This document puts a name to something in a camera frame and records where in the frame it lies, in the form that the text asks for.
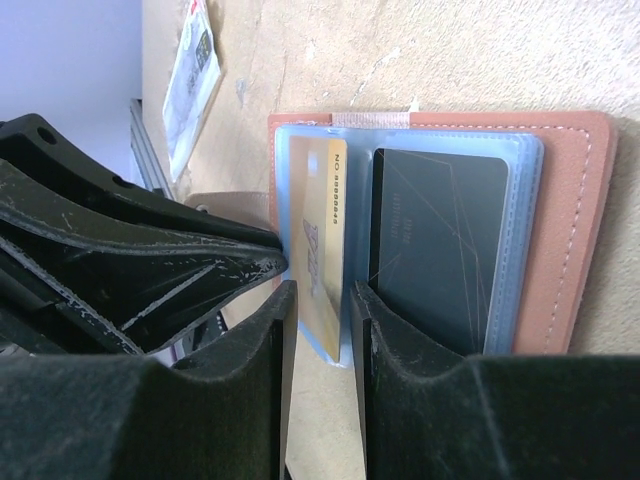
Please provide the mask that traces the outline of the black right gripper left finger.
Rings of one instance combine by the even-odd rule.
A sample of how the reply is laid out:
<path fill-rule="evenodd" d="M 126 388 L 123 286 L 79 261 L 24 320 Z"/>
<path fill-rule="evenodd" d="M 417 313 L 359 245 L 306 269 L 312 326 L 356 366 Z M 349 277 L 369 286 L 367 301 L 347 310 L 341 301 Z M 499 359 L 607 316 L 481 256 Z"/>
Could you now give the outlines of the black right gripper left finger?
<path fill-rule="evenodd" d="M 280 479 L 297 286 L 166 366 L 151 356 L 1 362 L 5 479 Z"/>

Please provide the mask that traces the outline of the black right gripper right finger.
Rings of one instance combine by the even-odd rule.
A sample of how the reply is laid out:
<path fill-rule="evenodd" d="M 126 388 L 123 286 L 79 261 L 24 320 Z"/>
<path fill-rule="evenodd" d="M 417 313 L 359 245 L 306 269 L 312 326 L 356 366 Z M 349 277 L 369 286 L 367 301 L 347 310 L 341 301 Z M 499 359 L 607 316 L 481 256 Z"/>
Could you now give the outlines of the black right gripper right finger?
<path fill-rule="evenodd" d="M 635 355 L 460 356 L 351 291 L 369 479 L 635 479 Z"/>

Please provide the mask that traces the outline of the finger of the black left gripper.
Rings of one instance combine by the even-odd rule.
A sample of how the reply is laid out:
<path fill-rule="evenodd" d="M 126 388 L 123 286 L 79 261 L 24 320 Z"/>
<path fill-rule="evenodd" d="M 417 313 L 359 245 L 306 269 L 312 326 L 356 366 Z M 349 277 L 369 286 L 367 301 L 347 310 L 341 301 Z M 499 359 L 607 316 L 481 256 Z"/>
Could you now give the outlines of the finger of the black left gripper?
<path fill-rule="evenodd" d="M 279 246 L 132 224 L 1 165 L 1 332 L 25 349 L 153 353 L 286 267 Z"/>
<path fill-rule="evenodd" d="M 62 197 L 117 220 L 282 248 L 269 230 L 205 214 L 123 180 L 38 114 L 1 123 L 1 158 Z"/>

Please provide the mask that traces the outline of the pink leather card holder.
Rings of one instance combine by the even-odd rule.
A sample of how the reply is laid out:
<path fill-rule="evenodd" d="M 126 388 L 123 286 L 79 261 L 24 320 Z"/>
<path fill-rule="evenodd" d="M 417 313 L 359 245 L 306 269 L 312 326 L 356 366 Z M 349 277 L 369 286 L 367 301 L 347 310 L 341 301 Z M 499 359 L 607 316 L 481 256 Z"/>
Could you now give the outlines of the pink leather card holder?
<path fill-rule="evenodd" d="M 545 154 L 524 286 L 504 353 L 568 350 L 611 179 L 617 133 L 612 119 L 584 112 L 278 113 L 282 125 L 532 133 Z"/>

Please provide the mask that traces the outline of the gold card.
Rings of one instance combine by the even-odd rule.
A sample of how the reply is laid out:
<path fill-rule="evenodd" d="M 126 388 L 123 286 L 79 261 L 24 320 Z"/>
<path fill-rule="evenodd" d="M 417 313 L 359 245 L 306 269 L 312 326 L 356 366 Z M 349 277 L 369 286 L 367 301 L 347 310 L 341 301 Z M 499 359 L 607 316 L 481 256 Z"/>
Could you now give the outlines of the gold card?
<path fill-rule="evenodd" d="M 341 355 L 346 142 L 293 135 L 290 153 L 290 265 L 300 319 L 331 361 Z"/>

